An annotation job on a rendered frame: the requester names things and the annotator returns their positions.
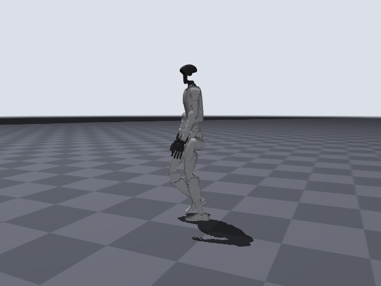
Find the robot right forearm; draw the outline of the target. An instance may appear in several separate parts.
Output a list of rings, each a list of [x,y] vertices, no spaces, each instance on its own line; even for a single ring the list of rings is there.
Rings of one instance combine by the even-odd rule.
[[[180,139],[181,135],[183,135],[183,130],[185,129],[186,121],[187,120],[182,118],[180,129],[179,129],[179,139]]]

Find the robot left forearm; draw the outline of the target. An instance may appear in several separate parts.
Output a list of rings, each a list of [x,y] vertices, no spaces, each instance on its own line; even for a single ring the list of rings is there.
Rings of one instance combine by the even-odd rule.
[[[183,130],[183,135],[180,140],[186,141],[187,137],[191,134],[192,128],[195,126],[196,114],[194,111],[188,113],[188,119],[186,121],[185,129]]]

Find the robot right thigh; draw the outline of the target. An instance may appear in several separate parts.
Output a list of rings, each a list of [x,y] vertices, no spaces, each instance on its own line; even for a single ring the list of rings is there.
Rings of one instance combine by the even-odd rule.
[[[185,148],[188,146],[188,142],[186,142],[185,144],[184,144],[184,146],[185,146]],[[174,154],[175,154],[175,152],[174,152],[174,154],[173,154],[173,156],[171,157],[171,160],[170,160],[170,166],[169,166],[169,177],[170,177],[170,180],[171,181],[173,181],[173,182],[177,182],[179,179],[180,179],[180,173],[179,173],[179,171],[177,171],[176,170],[176,168],[178,167],[178,165],[180,165],[181,164],[181,162],[183,161],[183,159],[184,159],[184,157],[185,157],[185,149],[184,149],[184,151],[183,151],[183,153],[182,153],[182,157],[181,157],[181,159],[180,159],[180,154],[179,154],[179,157],[178,157],[178,159],[177,159],[177,154],[178,154],[178,152],[177,152],[177,154],[176,154],[176,157],[174,158]],[[181,153],[181,152],[180,152]]]

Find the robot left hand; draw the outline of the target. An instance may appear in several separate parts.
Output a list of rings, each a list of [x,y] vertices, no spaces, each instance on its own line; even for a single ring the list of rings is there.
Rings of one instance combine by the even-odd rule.
[[[181,135],[181,137],[182,137],[182,135]],[[181,139],[181,137],[180,137],[180,139]],[[183,153],[184,148],[185,148],[184,144],[187,142],[188,137],[187,137],[186,141],[182,141],[182,140],[180,140],[180,139],[179,139],[179,142],[176,143],[176,145],[174,145],[174,146],[172,146],[172,147],[170,148],[170,151],[174,148],[174,151],[172,152],[171,156],[173,156],[174,152],[176,151],[175,154],[174,154],[174,158],[176,157],[176,154],[177,154],[177,152],[178,152],[178,154],[177,154],[177,159],[178,159],[178,157],[179,157],[179,154],[180,154],[180,159],[181,159],[181,157],[182,157],[182,153]],[[181,152],[181,153],[180,153],[180,152]]]

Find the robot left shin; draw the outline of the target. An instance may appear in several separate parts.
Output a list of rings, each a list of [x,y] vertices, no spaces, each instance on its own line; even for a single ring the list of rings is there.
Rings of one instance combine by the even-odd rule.
[[[187,182],[186,182],[187,184]],[[201,196],[201,190],[199,187],[199,181],[196,177],[192,177],[189,180],[189,185],[187,184],[188,191],[190,193],[190,197],[195,204],[196,210],[198,211],[199,215],[204,215],[203,209],[202,209],[202,196]]]

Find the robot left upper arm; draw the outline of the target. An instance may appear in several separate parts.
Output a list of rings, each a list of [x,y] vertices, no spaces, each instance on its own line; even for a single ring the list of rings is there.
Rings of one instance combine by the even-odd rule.
[[[190,89],[190,106],[192,107],[192,111],[195,112],[196,117],[195,119],[198,118],[198,113],[199,113],[199,97],[200,97],[200,89],[198,88],[191,88]]]

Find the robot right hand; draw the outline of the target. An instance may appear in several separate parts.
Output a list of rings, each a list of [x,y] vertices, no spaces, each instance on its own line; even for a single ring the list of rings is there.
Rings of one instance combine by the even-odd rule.
[[[177,139],[177,140],[175,140],[175,141],[171,144],[170,148],[171,148],[173,145],[176,145],[177,142],[179,142],[179,133],[177,134],[176,139]],[[173,150],[174,150],[174,149],[172,149],[171,152],[173,152]]]

